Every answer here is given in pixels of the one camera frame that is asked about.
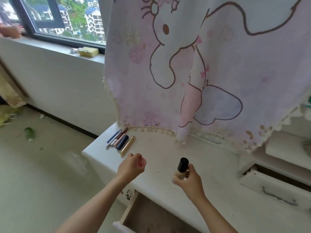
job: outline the green debris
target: green debris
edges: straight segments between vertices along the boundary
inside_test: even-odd
[[[26,134],[26,139],[32,142],[34,138],[36,137],[35,131],[31,127],[26,127],[24,131]]]

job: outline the cartoon print curtain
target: cartoon print curtain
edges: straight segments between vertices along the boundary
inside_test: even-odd
[[[113,0],[119,121],[262,144],[311,86],[311,0]]]

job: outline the blue roof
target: blue roof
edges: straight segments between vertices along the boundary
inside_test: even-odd
[[[44,5],[44,4],[30,5],[30,7],[35,9],[39,13],[42,13],[44,11],[48,11],[49,10],[49,7],[47,5]]]
[[[67,9],[63,5],[58,5],[60,11],[67,11]]]
[[[89,7],[89,8],[87,8],[86,10],[85,10],[85,14],[92,14],[94,11],[96,11],[97,10],[97,8],[95,8],[95,7]]]

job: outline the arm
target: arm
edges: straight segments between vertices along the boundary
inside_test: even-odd
[[[211,233],[238,233],[216,208],[206,198],[203,190],[202,180],[192,164],[188,165],[189,170],[186,174],[186,180],[180,180],[173,177],[173,183],[180,186],[186,196],[196,206],[202,215],[208,229]]]
[[[55,233],[96,233],[122,189],[144,172],[137,167],[142,155],[130,153],[120,164],[116,177],[97,195],[75,212]]]

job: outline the window sill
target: window sill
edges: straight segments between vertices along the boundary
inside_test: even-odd
[[[71,47],[69,47],[69,46],[63,46],[63,45],[58,45],[58,44],[54,44],[54,43],[48,43],[48,42],[39,41],[39,40],[28,38],[28,37],[21,37],[19,39],[0,38],[0,41],[14,41],[14,42],[18,42],[20,44],[26,44],[29,46],[35,46],[35,47],[43,48],[46,50],[56,51],[56,52],[59,52],[62,54],[70,55],[72,57],[78,57],[78,58],[86,59],[89,61],[98,62],[101,64],[105,63],[105,55],[99,54],[93,58],[88,58],[88,57],[80,56],[79,54],[70,54]]]

